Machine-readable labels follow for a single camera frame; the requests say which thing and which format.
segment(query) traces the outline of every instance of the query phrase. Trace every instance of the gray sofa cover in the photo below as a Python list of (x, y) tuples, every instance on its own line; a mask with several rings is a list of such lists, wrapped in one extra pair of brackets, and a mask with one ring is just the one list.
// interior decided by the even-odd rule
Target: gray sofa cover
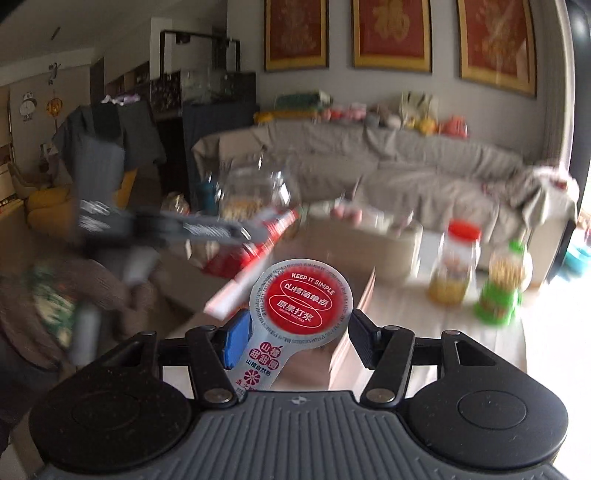
[(471, 221), (486, 243), (527, 240), (549, 219), (576, 218), (576, 198), (537, 176), (521, 155), (474, 140), (275, 121), (211, 135), (193, 153), (204, 175), (220, 164), (254, 162), (262, 149), (266, 163), (297, 176), (305, 202), (356, 189), (356, 200), (381, 210), (413, 210), (429, 230), (445, 230), (451, 218)]

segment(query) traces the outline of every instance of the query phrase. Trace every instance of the circular pad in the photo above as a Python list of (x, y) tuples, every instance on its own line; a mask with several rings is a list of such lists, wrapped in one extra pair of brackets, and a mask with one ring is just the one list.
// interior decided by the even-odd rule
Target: circular pad
[(115, 473), (146, 463), (185, 434), (183, 394), (136, 368), (84, 370), (31, 412), (33, 441), (46, 462), (79, 473)]
[(507, 367), (461, 367), (409, 403), (408, 425), (427, 450), (477, 470), (518, 470), (548, 461), (568, 426), (556, 395)]
[(470, 393), (458, 404), (460, 415), (467, 421), (489, 430), (506, 430), (519, 425), (527, 407), (507, 392), (486, 390)]

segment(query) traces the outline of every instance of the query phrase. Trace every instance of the gray cloth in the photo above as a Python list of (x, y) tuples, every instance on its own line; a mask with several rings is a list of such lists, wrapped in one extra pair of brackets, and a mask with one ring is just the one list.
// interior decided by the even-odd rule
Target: gray cloth
[[(118, 105), (115, 110), (109, 108), (106, 114), (118, 115), (121, 133), (114, 142), (125, 149), (125, 171), (166, 162), (166, 153), (146, 101)], [(101, 118), (100, 123), (105, 124), (105, 122), (106, 119)], [(112, 131), (103, 133), (112, 136)], [(53, 142), (72, 177), (75, 176), (73, 170), (75, 145), (84, 135), (104, 137), (101, 132), (96, 131), (95, 115), (90, 106), (80, 106), (68, 115), (53, 137)]]
[[(469, 220), (495, 244), (527, 236), (547, 220), (571, 219), (576, 198), (535, 177), (521, 155), (475, 140), (358, 124), (275, 121), (211, 135), (193, 147), (203, 173), (234, 158), (255, 161), (261, 149), (287, 159), (305, 202), (347, 193), (387, 212), (414, 211), (426, 229), (442, 231), (451, 218)], [(512, 201), (483, 185), (510, 185)]]

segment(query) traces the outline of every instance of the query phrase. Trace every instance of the wall clock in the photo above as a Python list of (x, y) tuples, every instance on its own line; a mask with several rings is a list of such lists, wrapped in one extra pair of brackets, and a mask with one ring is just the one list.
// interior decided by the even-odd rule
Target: wall clock
[(35, 108), (37, 108), (37, 101), (33, 98), (33, 94), (31, 92), (25, 93), (22, 97), (21, 106), (18, 109), (23, 122), (28, 122), (33, 119)]

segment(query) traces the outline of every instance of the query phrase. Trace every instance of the screw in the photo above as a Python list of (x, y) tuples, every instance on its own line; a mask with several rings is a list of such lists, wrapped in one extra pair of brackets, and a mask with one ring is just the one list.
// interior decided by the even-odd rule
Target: screw
[(373, 388), (365, 394), (365, 398), (372, 403), (390, 403), (396, 395), (387, 388)]
[(225, 388), (212, 388), (203, 394), (203, 398), (213, 404), (227, 403), (233, 396), (232, 392)]

